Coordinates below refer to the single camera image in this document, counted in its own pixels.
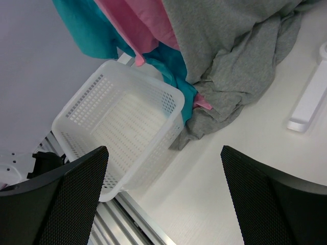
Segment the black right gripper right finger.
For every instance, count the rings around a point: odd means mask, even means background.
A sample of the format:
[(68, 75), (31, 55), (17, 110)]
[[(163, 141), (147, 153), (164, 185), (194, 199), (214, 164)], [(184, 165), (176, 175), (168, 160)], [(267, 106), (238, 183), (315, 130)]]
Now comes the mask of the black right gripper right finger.
[(221, 160), (245, 244), (326, 244), (326, 186), (227, 145)]

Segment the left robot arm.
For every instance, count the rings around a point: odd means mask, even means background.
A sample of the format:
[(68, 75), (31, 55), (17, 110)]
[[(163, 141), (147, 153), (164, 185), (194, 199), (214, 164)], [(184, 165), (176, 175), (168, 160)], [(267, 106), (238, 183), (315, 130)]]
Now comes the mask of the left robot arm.
[(1, 189), (45, 174), (65, 164), (65, 155), (52, 152), (1, 151)]

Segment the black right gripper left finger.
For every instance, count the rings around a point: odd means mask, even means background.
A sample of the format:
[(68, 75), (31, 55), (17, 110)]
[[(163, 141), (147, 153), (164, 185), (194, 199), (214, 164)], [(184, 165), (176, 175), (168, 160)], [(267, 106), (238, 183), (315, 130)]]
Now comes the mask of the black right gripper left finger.
[(1, 190), (1, 244), (88, 244), (108, 163), (100, 146)]

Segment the grey t shirt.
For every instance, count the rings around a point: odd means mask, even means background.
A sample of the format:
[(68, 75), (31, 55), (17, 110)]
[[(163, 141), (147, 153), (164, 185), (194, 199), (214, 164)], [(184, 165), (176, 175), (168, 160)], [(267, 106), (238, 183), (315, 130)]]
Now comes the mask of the grey t shirt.
[(211, 105), (196, 108), (172, 144), (228, 126), (257, 101), (296, 43), (304, 11), (315, 1), (164, 1), (184, 59), (186, 80)]

